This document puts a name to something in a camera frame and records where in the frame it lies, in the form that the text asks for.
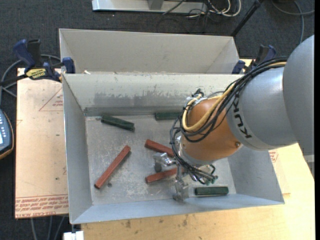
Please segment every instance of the black cable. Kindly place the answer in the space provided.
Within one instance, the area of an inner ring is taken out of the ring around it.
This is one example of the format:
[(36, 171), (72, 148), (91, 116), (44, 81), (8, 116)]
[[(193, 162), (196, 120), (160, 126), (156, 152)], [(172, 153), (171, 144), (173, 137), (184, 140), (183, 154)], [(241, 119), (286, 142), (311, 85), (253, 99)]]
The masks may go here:
[(200, 129), (198, 129), (197, 131), (193, 131), (193, 132), (185, 131), (183, 129), (183, 127), (181, 127), (182, 124), (180, 124), (182, 134), (186, 138), (188, 138), (191, 136), (196, 136), (196, 135), (202, 134), (207, 128), (210, 127), (210, 129), (205, 134), (203, 134), (200, 138), (195, 139), (195, 140), (190, 139), (190, 142), (199, 142), (199, 141), (203, 140), (205, 137), (208, 136), (208, 134), (210, 132), (212, 132), (214, 130), (213, 126), (217, 122), (218, 116), (223, 111), (223, 109), (226, 108), (228, 103), (231, 101), (232, 97), (234, 97), (237, 92), (240, 92), (243, 89), (243, 87), (256, 75), (258, 75), (268, 69), (271, 69), (271, 68), (281, 67), (281, 66), (268, 66), (268, 65), (274, 64), (276, 62), (285, 62), (287, 58), (288, 57), (285, 57), (285, 59), (283, 57), (280, 57), (280, 58), (275, 58), (275, 59), (265, 61), (265, 62), (259, 64), (254, 70), (251, 70), (250, 72), (245, 74), (243, 77), (237, 79), (235, 81), (234, 86), (232, 87), (233, 90), (231, 90), (231, 92), (224, 98), (224, 100), (221, 102), (221, 104), (215, 110), (213, 110), (211, 112), (211, 115), (208, 118), (210, 118), (212, 116), (212, 114), (216, 111), (215, 116), (210, 121), (207, 120), (207, 122), (205, 122), (205, 124)]
[[(48, 58), (49, 61), (50, 61), (50, 65), (52, 64), (52, 59), (55, 59), (55, 60), (58, 60), (60, 61), (60, 58), (57, 57), (57, 56), (54, 56), (54, 55), (49, 55), (49, 54), (41, 54), (41, 57), (43, 58)], [(10, 92), (9, 90), (7, 90), (7, 88), (15, 85), (16, 83), (12, 83), (12, 84), (9, 84), (7, 86), (4, 86), (6, 85), (6, 82), (5, 82), (5, 78), (7, 76), (7, 74), (12, 70), (12, 69), (15, 69), (19, 64), (23, 63), (22, 60), (17, 60), (16, 62), (14, 62), (13, 64), (11, 64), (3, 73), (2, 77), (1, 77), (1, 81), (0, 81), (0, 106), (1, 106), (1, 102), (2, 102), (2, 92), (5, 91), (7, 92), (8, 94), (10, 94), (11, 96), (14, 96), (14, 97), (17, 97), (14, 93)]]
[(301, 44), (303, 41), (304, 32), (305, 32), (305, 18), (304, 18), (304, 16), (313, 14), (315, 12), (315, 10), (302, 12), (299, 4), (296, 1), (293, 1), (293, 3), (295, 4), (295, 6), (297, 7), (297, 9), (299, 11), (299, 13), (293, 13), (293, 12), (289, 12), (289, 11), (285, 11), (285, 10), (280, 9), (278, 6), (276, 6), (274, 0), (271, 0), (271, 3), (277, 10), (279, 10), (280, 12), (282, 12), (284, 14), (293, 15), (293, 16), (301, 16), (301, 35), (300, 35), (300, 41), (299, 41), (299, 44)]
[(60, 233), (60, 229), (61, 229), (61, 226), (62, 226), (65, 218), (66, 218), (65, 216), (62, 216), (62, 219), (61, 219), (60, 224), (59, 224), (59, 226), (58, 226), (58, 228), (57, 228), (57, 230), (56, 230), (56, 233), (55, 233), (55, 236), (54, 236), (54, 239), (53, 239), (53, 240), (57, 240), (57, 237), (58, 237), (58, 235), (59, 235), (59, 233)]
[(172, 7), (171, 9), (167, 10), (166, 12), (164, 12), (162, 15), (166, 15), (168, 13), (171, 13), (174, 9), (178, 8), (184, 1), (186, 0), (181, 0), (180, 2), (178, 2), (174, 7)]
[(30, 222), (31, 222), (31, 229), (32, 229), (33, 239), (34, 239), (34, 240), (38, 240), (38, 238), (37, 238), (37, 233), (36, 233), (36, 230), (35, 230), (34, 219), (31, 218), (31, 219), (30, 219)]
[(46, 240), (50, 240), (52, 224), (53, 224), (53, 218), (54, 218), (53, 216), (50, 216), (49, 230), (48, 230), (48, 236), (47, 236)]
[(302, 11), (300, 11), (299, 13), (290, 12), (290, 11), (285, 11), (285, 10), (282, 10), (281, 8), (279, 8), (279, 7), (275, 4), (274, 0), (271, 0), (271, 3), (272, 3), (272, 5), (273, 5), (277, 10), (279, 10), (280, 12), (282, 12), (282, 13), (284, 13), (284, 14), (295, 15), (295, 16), (301, 16), (301, 15), (304, 16), (304, 15), (309, 15), (309, 14), (315, 13), (315, 10), (311, 10), (311, 11), (307, 11), (307, 12), (302, 12)]

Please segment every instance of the red wooden block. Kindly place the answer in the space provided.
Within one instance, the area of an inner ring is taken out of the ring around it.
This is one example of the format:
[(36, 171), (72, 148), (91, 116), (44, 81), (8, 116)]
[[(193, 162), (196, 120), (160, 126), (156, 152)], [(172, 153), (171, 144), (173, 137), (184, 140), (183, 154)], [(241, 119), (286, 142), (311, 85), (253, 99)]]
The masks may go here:
[(129, 154), (131, 147), (126, 145), (122, 151), (117, 155), (117, 157), (113, 160), (113, 162), (109, 165), (109, 167), (105, 170), (105, 172), (101, 175), (101, 177), (95, 182), (94, 186), (97, 189), (100, 189), (106, 180), (111, 176), (117, 166), (121, 163), (121, 161)]
[(148, 149), (151, 149), (153, 151), (156, 151), (156, 152), (161, 152), (161, 153), (167, 153), (169, 157), (174, 157), (174, 152), (172, 151), (172, 149), (170, 147), (167, 147), (167, 146), (164, 146), (162, 144), (159, 144), (157, 142), (154, 142), (150, 139), (147, 139), (145, 141), (145, 144), (144, 146)]

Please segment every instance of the wooden block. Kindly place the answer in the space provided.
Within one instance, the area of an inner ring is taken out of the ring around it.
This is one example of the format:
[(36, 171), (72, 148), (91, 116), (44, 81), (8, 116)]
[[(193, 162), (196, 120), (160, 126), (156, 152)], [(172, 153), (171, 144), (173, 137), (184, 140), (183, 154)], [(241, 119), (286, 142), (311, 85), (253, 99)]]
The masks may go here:
[(151, 149), (153, 151), (156, 152), (160, 152), (160, 153), (167, 153), (169, 157), (175, 157), (174, 152), (172, 151), (172, 149), (170, 147), (164, 146), (162, 144), (159, 144), (157, 142), (154, 142), (150, 139), (147, 139), (145, 141), (144, 146), (148, 149)]
[(167, 178), (167, 177), (170, 177), (172, 175), (175, 175), (176, 173), (177, 173), (177, 168), (173, 168), (173, 169), (170, 169), (170, 170), (157, 172), (155, 174), (151, 174), (151, 175), (145, 177), (145, 182), (146, 183), (151, 183), (151, 182), (159, 181), (159, 180), (162, 180), (164, 178)]
[(125, 130), (129, 130), (132, 132), (135, 131), (135, 124), (133, 122), (128, 122), (107, 114), (102, 115), (101, 122), (111, 126), (116, 126)]
[(95, 182), (94, 186), (97, 189), (100, 189), (103, 184), (107, 181), (107, 179), (111, 176), (117, 166), (121, 163), (121, 161), (129, 154), (131, 147), (126, 145), (121, 152), (117, 155), (117, 157), (112, 161), (109, 167), (105, 170), (105, 172), (101, 175), (101, 177)]

